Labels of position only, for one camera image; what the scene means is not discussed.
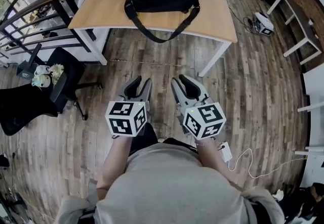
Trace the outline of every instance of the gray t-shirt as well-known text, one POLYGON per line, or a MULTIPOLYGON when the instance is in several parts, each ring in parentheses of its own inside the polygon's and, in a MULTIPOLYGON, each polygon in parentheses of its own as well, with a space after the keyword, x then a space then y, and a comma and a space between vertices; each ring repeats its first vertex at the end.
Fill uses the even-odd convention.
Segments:
POLYGON ((268 191, 241 193, 219 172, 202 167, 195 153, 159 143, 129 157, 94 217, 98 224, 256 224, 248 199, 265 206, 272 224, 284 223, 268 191))

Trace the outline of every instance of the white device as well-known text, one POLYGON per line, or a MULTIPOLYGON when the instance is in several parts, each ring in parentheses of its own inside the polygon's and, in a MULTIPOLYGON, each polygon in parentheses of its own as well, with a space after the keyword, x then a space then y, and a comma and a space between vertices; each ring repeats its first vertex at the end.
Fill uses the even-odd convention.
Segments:
POLYGON ((269 18, 259 12, 255 13, 254 16, 254 28, 257 32, 265 35, 270 35, 273 33, 274 27, 269 18))
POLYGON ((201 140, 218 135, 225 122, 220 104, 212 103, 187 108, 182 124, 197 140, 201 140))
POLYGON ((225 163, 233 158, 227 141, 219 145, 218 150, 222 152, 222 159, 225 163))
POLYGON ((113 136, 135 137, 147 122, 145 102, 111 101, 105 116, 113 136))

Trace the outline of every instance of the white table frame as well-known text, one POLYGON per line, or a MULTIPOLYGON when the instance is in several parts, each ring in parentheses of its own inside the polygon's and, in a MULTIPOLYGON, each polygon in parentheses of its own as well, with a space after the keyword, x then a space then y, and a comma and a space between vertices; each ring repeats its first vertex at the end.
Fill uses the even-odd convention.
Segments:
POLYGON ((295 155, 301 156, 324 156, 324 147, 323 146, 309 146, 305 147, 305 151, 295 151, 295 155))
MULTIPOLYGON (((116 28, 116 29, 137 29, 136 26, 131 26, 131 27, 96 27, 96 28, 116 28)), ((96 43, 91 40, 91 38, 89 37, 88 33, 86 32, 88 28, 74 28, 74 30, 76 31, 77 35, 79 35, 79 37, 84 41, 84 43, 89 47, 90 51, 92 52, 92 54, 99 60, 99 62, 102 65, 107 65, 107 60, 105 59, 105 57, 101 54, 101 52, 99 51, 98 47, 96 46, 96 43)), ((149 30, 157 30, 157 31, 170 31, 167 29, 159 29, 159 28, 148 28, 149 30)), ((201 35, 201 34, 193 34, 191 32, 186 32, 183 31, 183 34, 189 34, 189 35, 194 35, 194 36, 199 36, 199 37, 204 37, 204 38, 208 38, 208 39, 213 39, 219 42, 219 44, 217 45, 217 47, 215 48, 215 54, 214 56, 209 60, 209 62, 207 63, 207 65, 204 67, 203 70, 199 71, 198 76, 199 77, 203 77, 205 76, 205 74, 210 70, 210 68, 216 63, 216 61, 222 57, 222 55, 225 53, 225 51, 228 49, 228 47, 232 44, 231 41, 228 40, 222 40, 222 39, 218 39, 218 38, 212 38, 210 36, 206 36, 206 35, 201 35)))
POLYGON ((309 106, 298 108, 297 112, 303 112, 303 111, 309 112, 310 110, 316 109, 316 108, 321 107, 321 106, 324 106, 324 101, 316 103, 316 104, 312 104, 312 105, 309 105, 309 106))
MULTIPOLYGON (((8 59, 11 59, 12 58, 12 56, 8 52, 6 52, 5 50, 3 50, 2 48, 0 48, 0 55, 3 55, 3 56, 5 56, 8 59)), ((2 61, 2 60, 0 60, 0 65, 4 66, 6 68, 9 67, 9 65, 6 62, 2 61)))
MULTIPOLYGON (((276 0, 273 5, 269 8, 267 14, 270 15, 271 12, 274 10, 274 8, 279 4, 281 0, 276 0)), ((296 51, 297 49, 299 49, 302 45, 304 45, 305 43, 310 43, 312 46, 314 46, 317 49, 317 52, 315 52, 314 54, 310 55, 309 57, 307 57, 306 59, 304 59, 303 61, 300 62, 300 65, 305 64, 306 62, 314 59, 315 57, 317 57, 318 55, 320 55, 322 53, 322 51, 307 37, 307 34, 305 32, 305 29, 303 28, 300 20, 298 19, 297 15, 295 14, 293 8, 291 7, 291 5, 289 4, 289 2, 287 0, 285 0, 287 5, 289 6, 290 10, 292 11, 292 16, 285 22, 285 25, 288 25, 294 18, 297 19, 300 27, 303 30, 303 33, 305 35, 305 37, 300 40, 296 45, 294 45, 293 47, 291 47, 288 51, 286 51, 283 56, 287 57, 289 56, 291 53, 293 53, 294 51, 296 51)))

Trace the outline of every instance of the white cube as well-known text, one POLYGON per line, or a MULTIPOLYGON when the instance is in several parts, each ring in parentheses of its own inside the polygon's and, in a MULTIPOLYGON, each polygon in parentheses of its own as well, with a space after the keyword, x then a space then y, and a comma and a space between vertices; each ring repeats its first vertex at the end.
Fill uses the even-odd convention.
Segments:
POLYGON ((186 110, 183 126, 197 140, 218 135, 226 122, 219 103, 191 107, 186 110))
POLYGON ((106 120, 112 135, 135 137, 147 122, 145 103, 110 101, 106 120))

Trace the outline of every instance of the black duffel bag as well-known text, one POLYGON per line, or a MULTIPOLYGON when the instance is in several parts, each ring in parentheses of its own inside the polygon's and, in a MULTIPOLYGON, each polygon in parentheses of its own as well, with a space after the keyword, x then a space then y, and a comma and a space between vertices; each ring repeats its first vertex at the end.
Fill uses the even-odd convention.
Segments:
POLYGON ((178 26, 178 28, 171 34, 171 40, 179 35, 198 15, 200 11, 199 0, 126 0, 125 1, 125 12, 129 19, 131 19, 136 27, 145 34, 152 41, 163 43, 167 40, 163 40, 154 36, 149 30, 138 19, 136 12, 170 12, 170 11, 181 11, 188 13, 190 8, 193 9, 190 15, 178 26))

